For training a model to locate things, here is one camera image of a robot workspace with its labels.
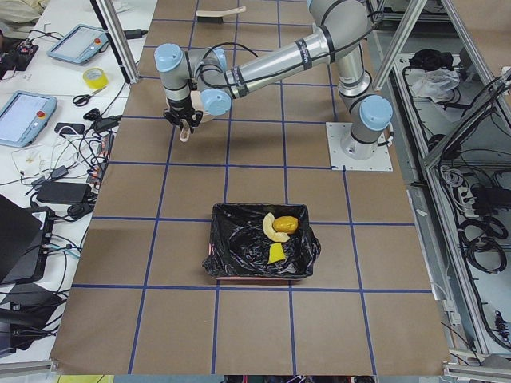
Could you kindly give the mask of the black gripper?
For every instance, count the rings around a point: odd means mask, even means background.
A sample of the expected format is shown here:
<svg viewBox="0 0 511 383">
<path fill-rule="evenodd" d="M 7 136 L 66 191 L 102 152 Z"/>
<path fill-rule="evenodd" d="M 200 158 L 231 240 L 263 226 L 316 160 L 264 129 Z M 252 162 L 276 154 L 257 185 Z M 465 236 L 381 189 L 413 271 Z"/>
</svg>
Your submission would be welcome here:
<svg viewBox="0 0 511 383">
<path fill-rule="evenodd" d="M 202 112 L 197 112 L 193 106 L 191 99 L 171 100 L 167 99 L 168 107 L 164 110 L 164 118 L 172 126 L 183 126 L 182 120 L 188 122 L 191 133 L 200 125 L 202 120 Z"/>
</svg>

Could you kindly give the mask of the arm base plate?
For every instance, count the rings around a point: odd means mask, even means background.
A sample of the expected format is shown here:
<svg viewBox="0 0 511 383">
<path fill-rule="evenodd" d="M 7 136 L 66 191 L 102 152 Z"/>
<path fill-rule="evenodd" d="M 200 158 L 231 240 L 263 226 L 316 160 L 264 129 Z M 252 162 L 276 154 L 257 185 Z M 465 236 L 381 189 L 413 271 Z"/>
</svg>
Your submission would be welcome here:
<svg viewBox="0 0 511 383">
<path fill-rule="evenodd" d="M 331 169 L 336 171 L 392 172 L 385 134 L 373 144 L 361 144 L 351 136 L 352 123 L 327 122 Z"/>
</svg>

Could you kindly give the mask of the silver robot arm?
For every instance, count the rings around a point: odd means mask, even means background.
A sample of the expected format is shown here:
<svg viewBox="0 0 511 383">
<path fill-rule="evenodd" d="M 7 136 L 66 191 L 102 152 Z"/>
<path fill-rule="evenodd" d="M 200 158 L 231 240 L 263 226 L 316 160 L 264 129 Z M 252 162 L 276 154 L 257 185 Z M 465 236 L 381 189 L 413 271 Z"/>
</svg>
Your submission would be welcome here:
<svg viewBox="0 0 511 383">
<path fill-rule="evenodd" d="M 334 65 L 339 96 L 352 118 L 341 149 L 355 160 L 371 158 L 393 116 L 363 64 L 361 40 L 374 23 L 359 1 L 309 1 L 307 8 L 315 22 L 311 34 L 231 69 L 219 46 L 184 51 L 176 44 L 159 45 L 154 61 L 168 102 L 166 120 L 188 138 L 204 113 L 224 115 L 235 99 L 317 65 Z"/>
</svg>

